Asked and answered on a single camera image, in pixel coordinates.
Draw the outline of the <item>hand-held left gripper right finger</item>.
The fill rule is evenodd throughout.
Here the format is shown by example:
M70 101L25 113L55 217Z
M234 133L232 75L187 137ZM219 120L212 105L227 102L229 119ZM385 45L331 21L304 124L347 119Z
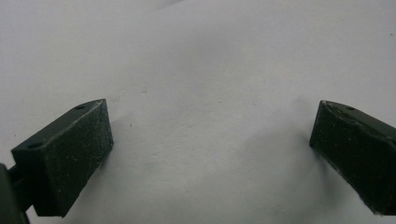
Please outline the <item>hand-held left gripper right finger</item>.
M322 100L309 145L373 213L396 216L396 128L352 106Z

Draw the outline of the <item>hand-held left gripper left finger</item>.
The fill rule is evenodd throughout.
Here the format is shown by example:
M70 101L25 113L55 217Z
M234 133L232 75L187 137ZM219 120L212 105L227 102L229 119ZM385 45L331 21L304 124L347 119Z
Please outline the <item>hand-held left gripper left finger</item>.
M11 150L41 217L64 217L113 148L106 100L77 105Z

